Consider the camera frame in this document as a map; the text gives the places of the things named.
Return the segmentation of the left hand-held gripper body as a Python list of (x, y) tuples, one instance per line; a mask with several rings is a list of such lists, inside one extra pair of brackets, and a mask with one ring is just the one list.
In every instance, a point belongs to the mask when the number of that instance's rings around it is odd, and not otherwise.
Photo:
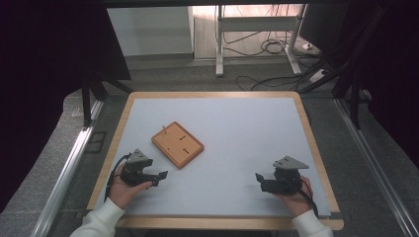
[(143, 173), (143, 169), (151, 166), (152, 163), (152, 159), (149, 159), (139, 149), (135, 149), (126, 159), (121, 172), (121, 179), (131, 187), (146, 182), (159, 181), (158, 175), (147, 175)]

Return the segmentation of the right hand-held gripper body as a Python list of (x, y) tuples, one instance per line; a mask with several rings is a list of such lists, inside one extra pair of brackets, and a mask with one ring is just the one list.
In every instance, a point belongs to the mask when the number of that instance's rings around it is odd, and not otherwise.
[(294, 195), (302, 187), (302, 180), (300, 178), (300, 169), (308, 169), (309, 166), (294, 159), (291, 156), (275, 161), (274, 180), (266, 180), (262, 183), (274, 184), (275, 190), (271, 194), (279, 195)]

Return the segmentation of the wooden photo frame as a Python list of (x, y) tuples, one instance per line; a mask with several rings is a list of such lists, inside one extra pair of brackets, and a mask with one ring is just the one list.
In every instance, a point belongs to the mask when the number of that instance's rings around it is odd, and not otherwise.
[(183, 169), (205, 149), (200, 141), (176, 121), (163, 126), (151, 141), (178, 169)]

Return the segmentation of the person's right hand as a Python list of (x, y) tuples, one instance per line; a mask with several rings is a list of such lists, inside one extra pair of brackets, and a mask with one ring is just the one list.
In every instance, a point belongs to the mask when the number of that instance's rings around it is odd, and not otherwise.
[[(301, 176), (302, 179), (302, 187), (301, 190), (308, 196), (312, 197), (312, 188), (310, 185), (310, 180), (305, 177)], [(304, 198), (303, 195), (300, 193), (294, 194), (292, 196), (283, 196), (283, 195), (276, 195), (278, 199), (280, 199), (284, 205), (286, 206), (287, 210), (293, 217), (300, 216), (310, 210), (312, 210), (311, 204), (308, 200)]]

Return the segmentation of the person's left hand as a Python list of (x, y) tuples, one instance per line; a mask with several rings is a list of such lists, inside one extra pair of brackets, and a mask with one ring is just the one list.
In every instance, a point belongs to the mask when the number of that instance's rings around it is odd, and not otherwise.
[(121, 179), (121, 172), (124, 165), (120, 165), (112, 178), (112, 184), (109, 192), (109, 199), (119, 208), (125, 209), (132, 199), (140, 192), (148, 190), (151, 182), (142, 183), (131, 187)]

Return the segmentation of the pale blue table mat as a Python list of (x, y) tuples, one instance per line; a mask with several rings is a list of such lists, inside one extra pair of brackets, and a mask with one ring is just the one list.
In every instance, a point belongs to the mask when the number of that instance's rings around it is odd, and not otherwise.
[[(177, 122), (204, 151), (177, 168), (151, 141)], [(288, 215), (284, 204), (262, 192), (258, 175), (270, 180), (274, 162), (291, 156), (306, 164), (320, 216), (331, 209), (313, 154), (291, 98), (136, 99), (128, 111), (113, 160), (141, 150), (152, 159), (146, 173), (166, 173), (157, 187), (138, 194), (128, 215), (264, 216)]]

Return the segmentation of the black metal stand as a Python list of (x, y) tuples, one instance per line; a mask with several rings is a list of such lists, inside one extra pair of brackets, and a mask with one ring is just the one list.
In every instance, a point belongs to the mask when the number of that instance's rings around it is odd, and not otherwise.
[(89, 72), (87, 71), (82, 79), (82, 106), (83, 106), (83, 128), (87, 129), (92, 125), (92, 112), (91, 112), (91, 99), (90, 93), (99, 100), (104, 101), (108, 97), (108, 93), (103, 85), (103, 82), (107, 82), (112, 86), (120, 89), (121, 91), (130, 94), (133, 89), (123, 84), (117, 79), (113, 79), (111, 76), (101, 72)]
[(370, 12), (367, 14), (367, 18), (362, 20), (360, 32), (353, 34), (357, 40), (351, 39), (349, 41), (349, 44), (352, 43), (353, 46), (349, 49), (349, 53), (344, 61), (339, 66), (333, 67), (332, 70), (321, 79), (297, 90), (300, 94), (307, 94), (337, 78), (338, 81), (332, 89), (332, 96), (334, 98), (342, 99), (348, 90), (351, 89), (350, 121), (355, 128), (360, 128), (358, 114), (361, 87), (356, 76), (357, 67), (360, 64), (362, 53), (366, 50), (367, 44), (371, 40), (387, 9), (388, 4), (386, 2), (381, 3), (380, 0), (376, 0), (373, 3)]

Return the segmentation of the wooden table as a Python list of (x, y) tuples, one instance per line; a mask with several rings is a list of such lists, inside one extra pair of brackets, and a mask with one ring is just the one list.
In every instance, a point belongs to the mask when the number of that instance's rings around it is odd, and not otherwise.
[[(123, 114), (112, 140), (108, 155), (103, 164), (96, 187), (91, 195), (88, 206), (95, 208), (104, 201), (105, 186), (109, 174), (117, 160), (111, 157), (116, 153), (121, 141), (123, 127), (126, 124), (128, 111), (136, 99), (192, 99), (192, 98), (291, 98), (293, 99), (297, 113), (303, 126), (316, 170), (319, 174), (322, 187), (331, 209), (330, 215), (322, 217), (320, 221), (334, 230), (340, 230), (344, 221), (340, 213), (336, 198), (334, 197), (327, 173), (319, 154), (306, 112), (301, 99), (295, 92), (137, 92), (131, 94), (126, 102)], [(128, 228), (146, 229), (236, 229), (236, 230), (288, 230), (292, 228), (290, 214), (280, 217), (264, 216), (151, 216), (151, 215), (128, 215), (125, 214), (119, 225)]]

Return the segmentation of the white power strip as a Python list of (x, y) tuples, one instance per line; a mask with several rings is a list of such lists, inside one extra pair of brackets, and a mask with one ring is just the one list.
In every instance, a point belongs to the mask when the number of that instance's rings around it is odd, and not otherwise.
[(323, 78), (325, 75), (327, 74), (327, 71), (324, 69), (319, 69), (316, 73), (314, 73), (311, 78), (309, 79), (309, 81), (311, 83), (315, 83), (318, 80), (320, 80), (321, 78)]

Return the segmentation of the dark curtain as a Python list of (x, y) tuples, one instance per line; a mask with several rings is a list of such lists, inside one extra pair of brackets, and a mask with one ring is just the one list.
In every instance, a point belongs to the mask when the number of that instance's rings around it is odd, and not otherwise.
[(0, 213), (35, 165), (67, 95), (128, 80), (104, 0), (0, 0)]
[(419, 167), (419, 0), (392, 0), (360, 59), (370, 112)]

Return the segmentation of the dark monitor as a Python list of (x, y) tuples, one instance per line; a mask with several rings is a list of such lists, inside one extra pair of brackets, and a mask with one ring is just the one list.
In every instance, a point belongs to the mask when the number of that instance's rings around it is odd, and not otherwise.
[(347, 10), (346, 3), (308, 4), (299, 35), (322, 52), (330, 52), (337, 47)]

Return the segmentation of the aluminium floor rail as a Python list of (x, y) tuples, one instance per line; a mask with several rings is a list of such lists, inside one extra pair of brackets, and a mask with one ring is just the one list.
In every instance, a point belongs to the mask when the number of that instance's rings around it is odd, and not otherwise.
[(50, 196), (41, 212), (35, 228), (30, 237), (46, 237), (47, 233), (55, 219), (62, 201), (66, 195), (67, 189), (71, 183), (74, 173), (81, 160), (86, 144), (91, 137), (97, 117), (104, 103), (96, 101), (89, 110), (92, 121), (79, 132), (77, 139), (70, 151), (69, 156), (61, 170), (61, 173), (50, 193)]
[(364, 157), (367, 166), (369, 167), (385, 201), (387, 202), (393, 216), (400, 226), (405, 237), (419, 237), (419, 226), (413, 221), (413, 218), (408, 211), (406, 205), (402, 201), (399, 194), (390, 183), (387, 175), (384, 173), (376, 155), (371, 149), (364, 134), (359, 128), (352, 123), (350, 119), (350, 109), (346, 105), (344, 99), (334, 99), (339, 113), (348, 127), (355, 143), (357, 144), (362, 156)]

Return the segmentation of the white desk frame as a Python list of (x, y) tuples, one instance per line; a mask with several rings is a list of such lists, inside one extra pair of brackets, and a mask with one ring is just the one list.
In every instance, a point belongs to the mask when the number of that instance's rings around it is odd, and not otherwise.
[(294, 75), (302, 72), (294, 56), (293, 50), (300, 29), (306, 4), (302, 4), (296, 16), (279, 17), (223, 17), (222, 6), (218, 5), (215, 35), (217, 36), (215, 55), (215, 75), (223, 75), (222, 34), (230, 32), (292, 32), (290, 41), (285, 45), (285, 53)]

